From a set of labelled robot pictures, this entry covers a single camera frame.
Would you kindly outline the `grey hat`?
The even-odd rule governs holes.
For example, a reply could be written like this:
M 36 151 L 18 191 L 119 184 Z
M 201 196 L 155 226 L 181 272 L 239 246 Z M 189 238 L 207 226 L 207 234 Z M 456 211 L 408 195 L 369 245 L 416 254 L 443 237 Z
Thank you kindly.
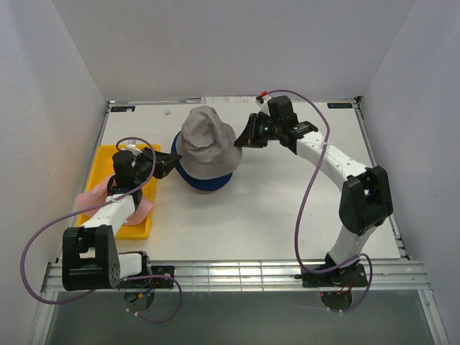
M 233 173 L 242 161 L 242 149 L 235 147 L 233 128 L 223 122 L 215 108 L 199 106 L 190 110 L 173 147 L 182 156 L 182 169 L 199 180 Z

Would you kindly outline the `blue hat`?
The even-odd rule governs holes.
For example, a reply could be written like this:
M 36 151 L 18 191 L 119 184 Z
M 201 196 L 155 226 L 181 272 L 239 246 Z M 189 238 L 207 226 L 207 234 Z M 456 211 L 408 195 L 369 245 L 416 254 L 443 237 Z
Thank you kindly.
M 207 134 L 179 131 L 171 147 L 173 154 L 182 155 L 176 170 L 197 190 L 212 192 L 224 187 L 242 160 L 235 139 L 231 129 Z

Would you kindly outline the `pink hat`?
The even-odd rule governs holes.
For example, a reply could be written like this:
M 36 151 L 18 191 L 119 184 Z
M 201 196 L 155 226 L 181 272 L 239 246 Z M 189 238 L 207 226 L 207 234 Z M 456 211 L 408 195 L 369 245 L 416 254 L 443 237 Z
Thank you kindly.
M 110 175 L 107 176 L 103 182 L 99 183 L 92 189 L 81 193 L 76 198 L 75 202 L 79 211 L 93 206 L 101 205 L 106 201 L 106 186 L 110 177 Z M 126 220 L 125 224 L 127 226 L 136 226 L 142 223 L 149 215 L 152 207 L 153 202 L 143 196 L 139 208 Z

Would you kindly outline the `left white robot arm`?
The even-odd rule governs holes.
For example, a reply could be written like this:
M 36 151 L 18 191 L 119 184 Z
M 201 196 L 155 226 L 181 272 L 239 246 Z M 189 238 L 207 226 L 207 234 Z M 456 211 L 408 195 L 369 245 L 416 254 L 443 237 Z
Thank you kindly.
M 151 178 L 166 177 L 181 158 L 149 147 L 136 154 L 130 149 L 118 150 L 112 156 L 114 174 L 106 185 L 108 204 L 63 234 L 62 281 L 67 291 L 117 288 L 126 279 L 140 288 L 151 282 L 147 253 L 118 253 L 115 236 L 128 218 L 145 206 L 139 187 Z

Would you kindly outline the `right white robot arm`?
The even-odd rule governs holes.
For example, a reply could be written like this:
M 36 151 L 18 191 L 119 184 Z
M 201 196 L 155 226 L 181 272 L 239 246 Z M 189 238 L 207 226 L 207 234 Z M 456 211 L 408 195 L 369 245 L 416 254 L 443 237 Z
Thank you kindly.
M 234 145 L 263 148 L 277 141 L 314 165 L 308 192 L 319 173 L 339 189 L 341 230 L 337 240 L 327 252 L 324 266 L 306 271 L 324 274 L 332 285 L 342 285 L 350 278 L 349 266 L 359 261 L 370 235 L 393 213 L 388 174 L 383 167 L 368 167 L 350 158 L 330 143 L 328 132 L 321 133 L 309 121 L 299 121 L 288 95 L 287 91 L 278 91 L 274 97 L 261 93 L 256 98 L 259 111 L 250 114 Z

